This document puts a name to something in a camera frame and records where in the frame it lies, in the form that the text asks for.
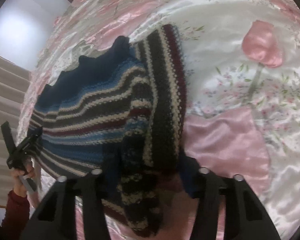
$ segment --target person's arm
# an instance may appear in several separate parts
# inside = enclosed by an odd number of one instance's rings
[[[28,177],[34,177],[34,168],[32,165],[27,164],[26,169],[29,173]],[[14,187],[8,194],[6,214],[1,226],[8,240],[18,240],[29,220],[30,204],[27,199],[27,191],[19,179],[19,176],[23,174],[24,171],[20,170],[13,170],[11,172],[14,179]]]

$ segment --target beige curtain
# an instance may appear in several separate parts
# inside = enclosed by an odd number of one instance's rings
[[[29,71],[0,57],[0,125],[9,121],[13,137],[17,133],[20,106],[29,86]],[[6,161],[7,148],[0,129],[0,206],[7,203],[13,183]]]

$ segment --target maroon stripe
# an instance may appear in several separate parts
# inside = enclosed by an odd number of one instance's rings
[[[145,115],[150,116],[151,110],[149,108],[134,108],[130,110],[129,117]]]
[[[93,131],[104,130],[107,128],[115,129],[120,128],[125,125],[127,119],[122,119],[118,121],[106,122],[106,123],[98,123],[89,127],[79,128],[77,130],[69,130],[69,131],[44,131],[45,134],[52,136],[70,136],[70,135],[78,135],[85,134]]]
[[[179,86],[178,92],[180,93],[180,134],[182,134],[182,129],[183,129],[183,121],[184,121],[184,116],[186,112],[186,81],[185,81],[185,76],[184,76],[184,70],[183,70],[183,62],[180,57],[180,48],[178,46],[178,43],[176,41],[175,33],[173,32],[173,27],[172,25],[164,25],[163,29],[166,33],[169,47],[170,47],[170,53],[171,53],[171,58],[173,60],[173,65],[175,72],[177,74],[177,85]]]

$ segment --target floral bedspread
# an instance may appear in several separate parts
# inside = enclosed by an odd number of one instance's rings
[[[242,50],[256,20],[271,23],[283,52],[278,68],[262,68]],[[282,239],[300,225],[300,11],[292,0],[74,0],[39,55],[22,105],[18,142],[46,83],[97,57],[119,35],[140,40],[158,25],[179,29],[188,90],[187,113],[204,118],[250,105],[270,156],[270,186],[260,196]],[[258,73],[249,100],[244,100]],[[53,179],[42,171],[42,194]],[[113,239],[122,235],[109,219]]]

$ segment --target pink fabric patch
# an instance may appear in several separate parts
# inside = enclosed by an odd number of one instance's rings
[[[257,194],[268,187],[269,155],[248,106],[210,119],[187,116],[183,140],[186,155],[200,166],[224,177],[241,174]]]
[[[274,26],[268,22],[253,22],[243,38],[242,50],[249,59],[269,68],[279,67],[283,63],[283,52],[278,48]]]

